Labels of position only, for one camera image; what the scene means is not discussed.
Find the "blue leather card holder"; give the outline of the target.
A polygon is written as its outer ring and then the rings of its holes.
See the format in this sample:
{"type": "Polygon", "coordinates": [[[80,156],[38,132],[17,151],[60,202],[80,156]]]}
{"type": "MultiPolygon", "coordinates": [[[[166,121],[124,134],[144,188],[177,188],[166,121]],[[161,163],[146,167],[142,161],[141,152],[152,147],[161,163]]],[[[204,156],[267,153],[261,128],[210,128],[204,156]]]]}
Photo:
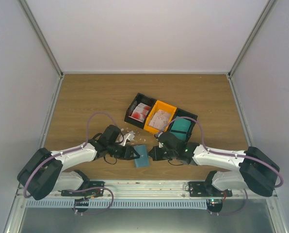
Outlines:
{"type": "Polygon", "coordinates": [[[134,160],[135,167],[136,168],[148,167],[149,157],[146,145],[136,145],[134,146],[134,149],[140,155],[140,158],[134,160]]]}

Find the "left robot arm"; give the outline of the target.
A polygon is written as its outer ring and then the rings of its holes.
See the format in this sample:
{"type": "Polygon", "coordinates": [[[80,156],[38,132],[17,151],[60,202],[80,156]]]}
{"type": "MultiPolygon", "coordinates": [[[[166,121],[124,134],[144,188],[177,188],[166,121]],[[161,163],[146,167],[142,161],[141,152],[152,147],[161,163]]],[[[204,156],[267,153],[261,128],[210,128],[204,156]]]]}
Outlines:
{"type": "Polygon", "coordinates": [[[134,147],[127,145],[130,135],[109,125],[103,133],[97,133],[79,146],[65,150],[38,149],[17,176],[24,187],[23,196],[41,200],[51,192],[62,192],[72,196],[90,196],[96,190],[90,179],[80,170],[67,172],[78,164],[92,162],[106,155],[116,160],[139,159],[134,147]]]}

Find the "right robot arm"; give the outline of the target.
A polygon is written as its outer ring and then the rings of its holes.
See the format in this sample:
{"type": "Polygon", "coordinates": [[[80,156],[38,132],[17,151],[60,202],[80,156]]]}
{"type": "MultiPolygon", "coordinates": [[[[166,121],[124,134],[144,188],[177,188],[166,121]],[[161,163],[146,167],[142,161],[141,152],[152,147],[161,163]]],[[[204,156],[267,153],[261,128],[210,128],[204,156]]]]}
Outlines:
{"type": "Polygon", "coordinates": [[[196,142],[184,142],[170,132],[161,133],[158,145],[148,155],[154,161],[176,159],[184,165],[214,166],[206,178],[204,191],[214,197],[227,189],[250,189],[270,197],[279,179],[279,166],[256,147],[247,150],[219,150],[196,142]]]}

